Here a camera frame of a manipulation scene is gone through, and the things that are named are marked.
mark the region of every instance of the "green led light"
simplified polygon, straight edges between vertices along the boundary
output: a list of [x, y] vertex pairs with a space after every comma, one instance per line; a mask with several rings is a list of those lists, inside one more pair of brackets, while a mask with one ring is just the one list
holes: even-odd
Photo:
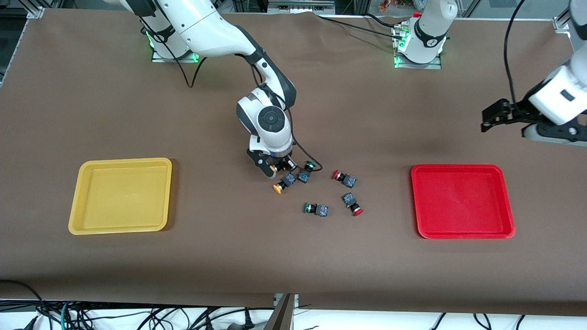
[[155, 49], [155, 46], [153, 46], [153, 40], [151, 39], [151, 36], [147, 33], [147, 38], [149, 39], [149, 46], [151, 46], [151, 48]]

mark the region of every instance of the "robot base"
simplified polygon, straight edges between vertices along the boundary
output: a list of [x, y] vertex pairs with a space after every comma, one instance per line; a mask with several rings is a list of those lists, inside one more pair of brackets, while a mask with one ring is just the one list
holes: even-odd
[[440, 62], [440, 54], [436, 55], [436, 57], [429, 63], [416, 63], [410, 61], [406, 55], [401, 53], [398, 48], [404, 46], [404, 43], [410, 38], [409, 35], [409, 24], [408, 21], [402, 22], [400, 24], [395, 24], [394, 27], [391, 29], [392, 35], [401, 36], [401, 39], [394, 39], [393, 40], [393, 62], [396, 68], [406, 68], [406, 69], [432, 69], [432, 70], [440, 70], [442, 69], [442, 65]]
[[[187, 52], [184, 56], [177, 59], [180, 63], [199, 63], [200, 56], [194, 54], [192, 52]], [[174, 59], [166, 59], [161, 57], [154, 49], [153, 54], [151, 55], [151, 62], [154, 63], [175, 63], [176, 60]]]

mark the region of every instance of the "white robotic arm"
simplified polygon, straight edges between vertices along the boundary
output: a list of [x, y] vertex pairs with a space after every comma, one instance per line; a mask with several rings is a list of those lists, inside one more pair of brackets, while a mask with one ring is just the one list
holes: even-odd
[[259, 70], [264, 82], [238, 101], [237, 116], [251, 134], [249, 156], [265, 175], [275, 177], [268, 158], [278, 162], [291, 153], [293, 137], [284, 111], [294, 105], [296, 89], [251, 35], [224, 20], [210, 0], [106, 1], [117, 1], [142, 17], [163, 57], [181, 56], [188, 50], [206, 58], [238, 55]]
[[483, 110], [482, 132], [523, 122], [530, 124], [522, 129], [530, 140], [587, 146], [587, 126], [578, 121], [587, 113], [587, 0], [571, 0], [569, 7], [581, 46], [523, 100], [500, 99]]
[[455, 0], [429, 0], [421, 17], [412, 17], [401, 26], [407, 31], [395, 31], [404, 37], [397, 51], [414, 63], [429, 63], [442, 52], [446, 33], [458, 14]]

